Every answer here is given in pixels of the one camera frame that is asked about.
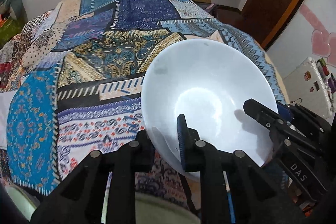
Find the right hand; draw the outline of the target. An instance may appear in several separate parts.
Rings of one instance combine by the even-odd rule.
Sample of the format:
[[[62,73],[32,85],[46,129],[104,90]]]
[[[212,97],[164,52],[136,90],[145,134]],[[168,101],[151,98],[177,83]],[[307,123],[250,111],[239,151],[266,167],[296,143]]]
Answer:
[[[271,160],[265,163],[261,168],[282,190],[288,189],[289,177],[276,161]]]

